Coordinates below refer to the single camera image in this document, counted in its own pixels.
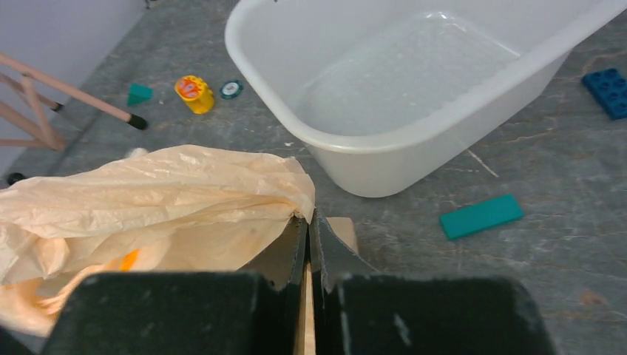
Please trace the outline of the cream banana print plastic bag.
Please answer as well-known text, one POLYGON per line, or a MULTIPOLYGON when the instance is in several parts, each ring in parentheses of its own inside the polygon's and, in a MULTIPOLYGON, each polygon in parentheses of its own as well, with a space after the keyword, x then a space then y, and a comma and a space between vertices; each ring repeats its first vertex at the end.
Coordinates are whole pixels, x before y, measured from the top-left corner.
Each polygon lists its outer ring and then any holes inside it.
POLYGON ((234 271, 311 221, 294 158, 182 145, 1 191, 1 323, 48 335, 91 274, 234 271))

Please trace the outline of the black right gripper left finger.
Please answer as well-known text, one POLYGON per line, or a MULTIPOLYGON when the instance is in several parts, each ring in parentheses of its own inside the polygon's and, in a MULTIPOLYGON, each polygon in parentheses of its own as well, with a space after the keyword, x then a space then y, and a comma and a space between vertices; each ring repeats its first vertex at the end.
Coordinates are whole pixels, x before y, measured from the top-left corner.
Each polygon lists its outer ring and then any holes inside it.
POLYGON ((308 224, 237 271, 94 274, 71 293, 45 354, 298 354, 308 224))

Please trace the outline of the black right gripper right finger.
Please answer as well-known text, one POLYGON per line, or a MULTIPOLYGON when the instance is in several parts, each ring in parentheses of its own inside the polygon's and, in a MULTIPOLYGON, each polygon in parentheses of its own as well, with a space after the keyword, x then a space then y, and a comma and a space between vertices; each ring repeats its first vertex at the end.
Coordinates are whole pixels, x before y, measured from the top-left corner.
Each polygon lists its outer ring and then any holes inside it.
POLYGON ((554 354, 523 285, 498 275, 386 274, 321 212, 308 230, 318 354, 554 354))

